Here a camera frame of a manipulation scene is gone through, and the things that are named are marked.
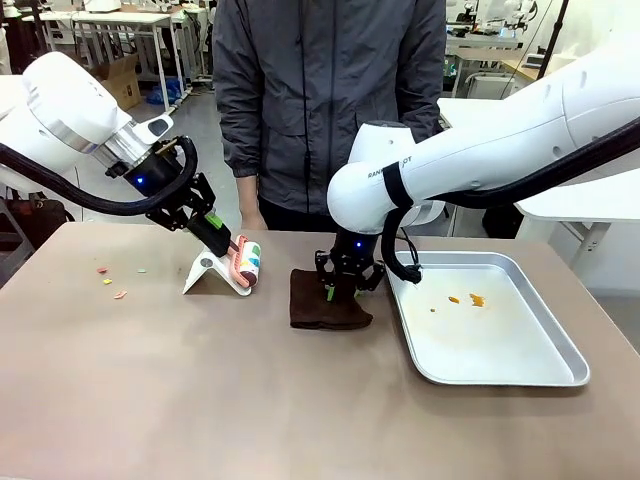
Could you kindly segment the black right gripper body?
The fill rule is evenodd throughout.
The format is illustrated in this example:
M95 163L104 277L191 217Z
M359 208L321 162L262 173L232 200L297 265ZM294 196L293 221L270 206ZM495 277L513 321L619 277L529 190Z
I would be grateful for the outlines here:
M374 263L376 236L339 229L330 260L335 270L367 270Z

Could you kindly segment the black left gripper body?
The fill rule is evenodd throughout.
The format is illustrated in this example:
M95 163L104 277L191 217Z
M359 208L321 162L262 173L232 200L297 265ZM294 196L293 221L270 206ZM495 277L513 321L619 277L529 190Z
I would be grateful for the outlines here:
M133 166L117 161L105 171L110 178L123 177L144 197L173 195L185 190L194 177L194 143L191 139L155 142Z

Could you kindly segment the person right hand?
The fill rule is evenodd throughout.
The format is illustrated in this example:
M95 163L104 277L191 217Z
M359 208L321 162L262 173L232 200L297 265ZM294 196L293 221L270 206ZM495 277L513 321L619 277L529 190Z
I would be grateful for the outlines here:
M261 215L258 200L258 181L256 176L236 179L241 226L248 230L266 230L267 225Z

